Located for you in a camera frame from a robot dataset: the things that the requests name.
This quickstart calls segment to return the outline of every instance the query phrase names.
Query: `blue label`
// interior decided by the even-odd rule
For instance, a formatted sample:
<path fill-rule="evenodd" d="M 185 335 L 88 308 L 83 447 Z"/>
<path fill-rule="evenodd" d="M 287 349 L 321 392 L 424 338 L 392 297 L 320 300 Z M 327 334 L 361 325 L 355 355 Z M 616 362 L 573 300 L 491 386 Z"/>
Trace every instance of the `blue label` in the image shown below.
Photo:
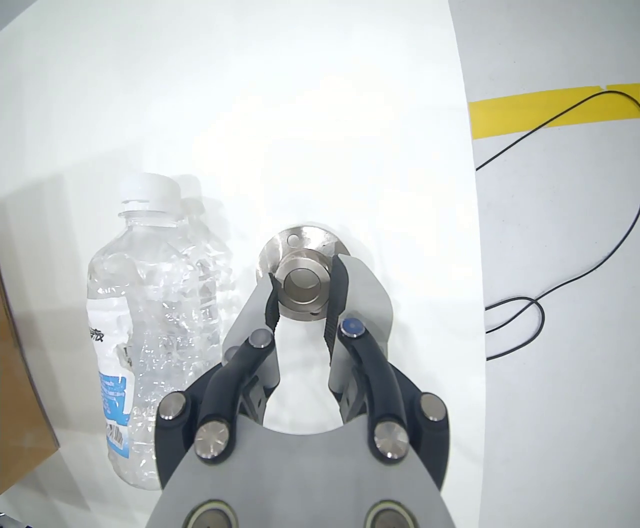
<path fill-rule="evenodd" d="M 100 373 L 100 387 L 102 408 L 107 418 L 107 442 L 119 455 L 129 458 L 129 414 L 124 412 L 127 378 Z"/>

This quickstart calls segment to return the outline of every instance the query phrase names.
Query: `metal flange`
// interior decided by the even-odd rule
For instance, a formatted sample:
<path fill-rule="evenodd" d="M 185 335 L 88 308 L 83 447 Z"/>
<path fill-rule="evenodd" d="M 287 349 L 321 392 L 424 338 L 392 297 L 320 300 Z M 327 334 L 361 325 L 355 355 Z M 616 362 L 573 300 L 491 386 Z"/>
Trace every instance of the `metal flange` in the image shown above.
<path fill-rule="evenodd" d="M 274 274 L 280 287 L 280 314 L 296 321 L 317 321 L 326 316 L 331 262 L 334 255 L 349 255 L 330 231 L 311 225 L 285 229 L 269 240 L 258 259 L 256 278 Z"/>

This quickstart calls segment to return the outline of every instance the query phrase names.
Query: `bottle cap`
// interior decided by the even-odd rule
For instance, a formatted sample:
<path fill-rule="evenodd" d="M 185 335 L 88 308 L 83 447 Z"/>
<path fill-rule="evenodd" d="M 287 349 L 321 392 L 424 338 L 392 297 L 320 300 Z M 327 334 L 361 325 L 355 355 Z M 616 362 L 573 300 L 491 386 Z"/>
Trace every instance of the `bottle cap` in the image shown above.
<path fill-rule="evenodd" d="M 180 186 L 163 176 L 143 172 L 124 178 L 120 195 L 125 211 L 157 211 L 180 214 Z"/>

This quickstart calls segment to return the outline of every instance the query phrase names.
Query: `screw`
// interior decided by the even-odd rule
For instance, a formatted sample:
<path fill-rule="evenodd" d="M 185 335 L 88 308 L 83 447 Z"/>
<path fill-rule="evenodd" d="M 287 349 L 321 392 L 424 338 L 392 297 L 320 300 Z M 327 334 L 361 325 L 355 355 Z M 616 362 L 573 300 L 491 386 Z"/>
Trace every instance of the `screw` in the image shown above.
<path fill-rule="evenodd" d="M 383 500 L 369 510 L 364 525 L 365 528 L 416 528 L 417 523 L 402 504 Z"/>
<path fill-rule="evenodd" d="M 432 422 L 440 422 L 447 415 L 447 408 L 444 402 L 435 394 L 429 392 L 424 392 L 420 396 L 420 409 L 422 414 Z"/>
<path fill-rule="evenodd" d="M 409 435 L 396 422 L 380 422 L 373 430 L 373 441 L 382 456 L 391 460 L 404 458 L 409 452 Z"/>
<path fill-rule="evenodd" d="M 240 348 L 239 346 L 230 346 L 229 348 L 227 348 L 227 350 L 225 350 L 225 353 L 222 356 L 223 363 L 225 365 L 231 361 L 231 358 L 234 356 L 234 354 L 237 352 L 239 348 Z"/>
<path fill-rule="evenodd" d="M 221 500 L 209 500 L 195 509 L 182 525 L 184 528 L 237 528 L 231 507 Z"/>
<path fill-rule="evenodd" d="M 219 456 L 229 443 L 229 427 L 224 422 L 212 420 L 200 426 L 193 441 L 193 449 L 196 454 L 204 459 L 211 460 Z"/>
<path fill-rule="evenodd" d="M 167 394 L 158 406 L 158 414 L 163 420 L 173 420 L 182 414 L 187 399 L 182 392 L 171 392 Z"/>
<path fill-rule="evenodd" d="M 410 528 L 407 518 L 394 509 L 383 509 L 373 518 L 372 528 Z"/>
<path fill-rule="evenodd" d="M 193 528 L 231 528 L 231 519 L 221 509 L 208 509 L 200 513 L 192 523 Z"/>
<path fill-rule="evenodd" d="M 249 344 L 253 348 L 267 348 L 273 340 L 273 333 L 269 328 L 258 328 L 251 332 Z"/>
<path fill-rule="evenodd" d="M 355 317 L 343 319 L 340 323 L 340 331 L 347 337 L 360 337 L 365 330 L 363 322 Z"/>

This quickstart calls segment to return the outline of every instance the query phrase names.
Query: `blue button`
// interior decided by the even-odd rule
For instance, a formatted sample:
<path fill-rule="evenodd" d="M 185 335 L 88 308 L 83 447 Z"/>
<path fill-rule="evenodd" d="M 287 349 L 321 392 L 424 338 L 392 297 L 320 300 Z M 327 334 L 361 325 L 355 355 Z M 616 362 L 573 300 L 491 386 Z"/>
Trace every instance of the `blue button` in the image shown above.
<path fill-rule="evenodd" d="M 366 330 L 361 320 L 349 317 L 342 321 L 340 330 L 347 337 L 360 337 Z"/>

